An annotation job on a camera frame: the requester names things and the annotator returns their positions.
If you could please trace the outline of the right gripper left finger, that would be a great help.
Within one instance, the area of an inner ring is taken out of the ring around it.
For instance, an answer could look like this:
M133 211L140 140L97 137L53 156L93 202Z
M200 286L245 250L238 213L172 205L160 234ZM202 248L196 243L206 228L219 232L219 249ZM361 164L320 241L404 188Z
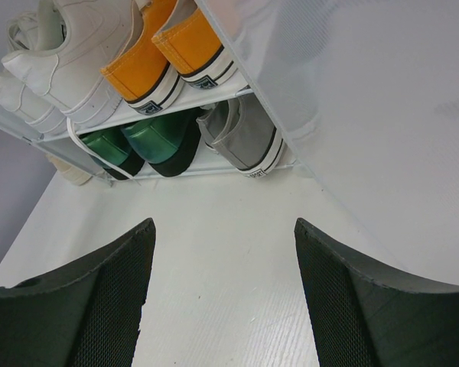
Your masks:
M53 271L0 287L0 366L130 366L155 239L145 219Z

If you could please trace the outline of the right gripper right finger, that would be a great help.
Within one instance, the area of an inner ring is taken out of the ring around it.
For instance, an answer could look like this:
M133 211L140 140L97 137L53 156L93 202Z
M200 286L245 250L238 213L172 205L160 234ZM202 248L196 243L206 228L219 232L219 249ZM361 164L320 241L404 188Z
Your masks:
M389 266L302 218L294 234L321 366L459 366L459 285Z

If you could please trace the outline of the beige sneaker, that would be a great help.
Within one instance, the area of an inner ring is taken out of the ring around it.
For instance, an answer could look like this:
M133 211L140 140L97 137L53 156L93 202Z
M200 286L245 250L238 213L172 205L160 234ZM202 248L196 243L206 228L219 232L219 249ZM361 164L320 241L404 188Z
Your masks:
M54 157L51 154L46 154L46 158L52 163L60 173L60 175L75 186L83 186L92 179L92 175Z

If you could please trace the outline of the green loafer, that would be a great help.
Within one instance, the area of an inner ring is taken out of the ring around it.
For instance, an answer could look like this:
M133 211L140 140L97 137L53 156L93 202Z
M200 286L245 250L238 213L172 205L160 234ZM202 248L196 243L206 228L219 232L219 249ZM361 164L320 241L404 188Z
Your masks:
M200 143L197 118L201 108L123 125L121 132L151 168L163 177L176 177L191 165Z
M131 176L137 175L145 164L117 127L81 135L80 140L88 149Z

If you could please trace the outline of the grey canvas sneaker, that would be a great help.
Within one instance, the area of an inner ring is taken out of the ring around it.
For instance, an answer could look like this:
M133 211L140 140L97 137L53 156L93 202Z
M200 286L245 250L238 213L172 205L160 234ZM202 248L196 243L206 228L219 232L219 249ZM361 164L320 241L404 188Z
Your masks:
M214 154L219 154L219 152L213 146L213 142L225 127L229 111L229 102L222 101L205 109L203 114L196 119L204 144Z
M255 95L224 101L229 102L229 115L213 146L242 175L264 177L276 167L285 151L281 132Z

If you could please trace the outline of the white sneaker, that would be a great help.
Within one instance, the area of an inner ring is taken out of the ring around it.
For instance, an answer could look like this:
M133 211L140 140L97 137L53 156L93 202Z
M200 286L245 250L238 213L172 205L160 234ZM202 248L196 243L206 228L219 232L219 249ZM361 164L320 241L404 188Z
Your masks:
M26 11L7 23L7 49L31 50L37 44L37 14ZM7 70L0 72L0 106L43 135L67 130L66 117L55 106L35 95Z
M112 62L131 32L130 1L41 1L39 40L16 50L2 65L35 95L58 108L67 130L45 135L38 146L101 180L134 176L105 161L80 136L103 129L122 97L100 73Z

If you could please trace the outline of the orange canvas sneaker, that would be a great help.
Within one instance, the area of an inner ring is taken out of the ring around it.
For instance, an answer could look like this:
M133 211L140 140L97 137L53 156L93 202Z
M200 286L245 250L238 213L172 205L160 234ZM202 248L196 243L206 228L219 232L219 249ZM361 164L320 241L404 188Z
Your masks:
M194 1L169 1L168 17L152 42L195 89L214 89L237 71L230 52Z
M174 1L143 1L131 5L131 32L116 58L101 74L136 112L154 115L180 95L183 80L152 37L168 20Z

